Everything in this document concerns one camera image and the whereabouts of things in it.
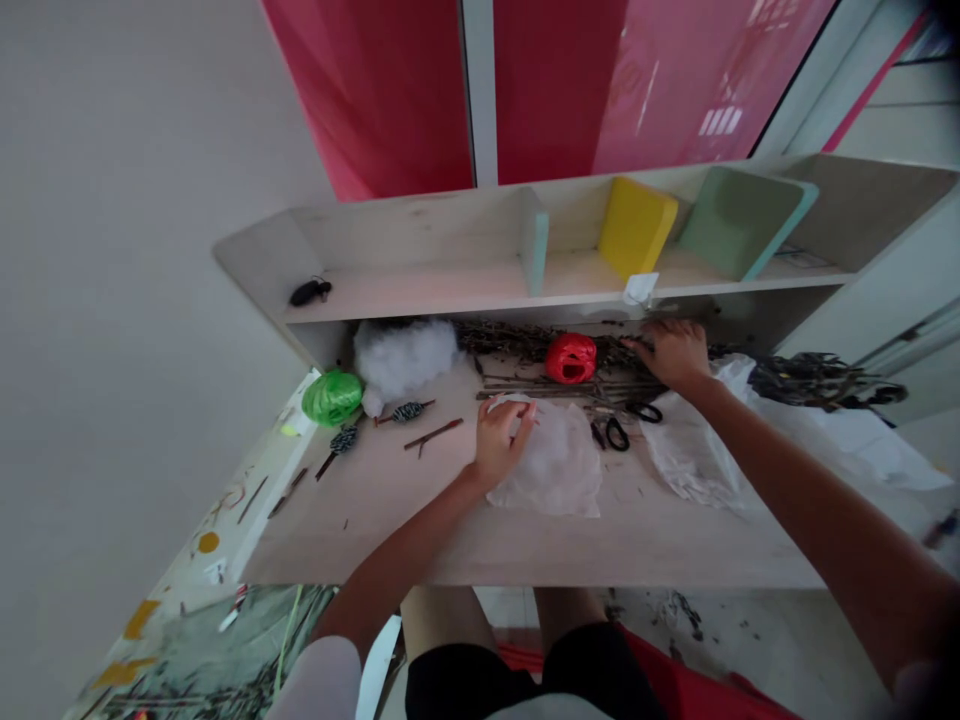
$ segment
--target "left hand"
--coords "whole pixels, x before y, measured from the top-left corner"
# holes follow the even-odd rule
[[[536,402],[508,401],[490,410],[496,400],[496,397],[487,398],[477,416],[477,456],[473,469],[485,492],[503,482],[517,466],[536,424]],[[518,417],[520,429],[516,437],[511,438],[510,426]]]

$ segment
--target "hand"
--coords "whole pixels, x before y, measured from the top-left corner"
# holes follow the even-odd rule
[[[705,381],[712,381],[707,360],[707,334],[690,320],[661,320],[641,330],[653,338],[653,352],[642,343],[624,338],[620,342],[633,350],[650,372],[671,390],[687,398]]]
[[[473,461],[476,479],[492,490],[510,473],[523,455],[536,424],[537,403],[505,402],[490,410],[497,398],[487,398],[477,416],[477,457]],[[521,418],[517,436],[510,437],[514,418]]]

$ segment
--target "wooden desk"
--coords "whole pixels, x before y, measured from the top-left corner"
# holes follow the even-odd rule
[[[266,523],[241,577],[249,583],[341,583],[394,529],[473,458],[480,381],[467,363],[416,393],[437,403],[407,425],[361,426],[350,454],[319,483],[313,475],[335,431],[319,431],[304,457],[310,474]],[[458,417],[463,425],[403,445]],[[752,488],[744,510],[683,500],[658,478],[636,428],[627,453],[601,453],[597,519],[549,517],[483,505],[440,557],[433,581],[451,585],[822,588],[823,581]],[[932,515],[908,492],[864,494],[913,537]]]

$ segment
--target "black scissors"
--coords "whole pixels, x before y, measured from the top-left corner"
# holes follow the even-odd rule
[[[654,407],[650,403],[645,403],[640,400],[627,400],[624,403],[610,403],[607,400],[603,400],[603,404],[614,410],[623,410],[624,412],[640,419],[642,422],[653,424],[663,422],[663,413],[660,412],[659,408]],[[594,439],[600,444],[600,447],[603,450],[606,450],[607,448],[603,442],[603,437],[600,435],[600,429],[595,423],[591,423],[590,425],[593,431]],[[630,437],[627,435],[626,430],[623,429],[623,425],[620,424],[620,421],[617,420],[615,415],[607,420],[605,435],[607,442],[610,443],[610,447],[613,450],[616,450],[617,452],[626,452],[630,449]]]

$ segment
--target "yellow sticker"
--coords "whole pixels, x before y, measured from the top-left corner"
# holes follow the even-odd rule
[[[127,627],[123,631],[123,637],[127,640],[140,640],[143,637],[140,634],[143,626],[147,624],[147,620],[150,619],[153,611],[158,607],[160,607],[159,600],[144,600],[140,603],[140,607],[137,608],[133,617],[130,618],[130,622],[127,623]]]
[[[140,660],[131,660],[125,663],[110,663],[110,667],[104,670],[103,675],[97,678],[93,687],[129,685],[137,679],[137,670],[148,665],[153,665],[156,661],[156,658],[141,658]]]
[[[197,545],[197,550],[206,554],[213,552],[218,547],[220,547],[220,536],[214,532],[209,532],[200,536],[200,543]]]

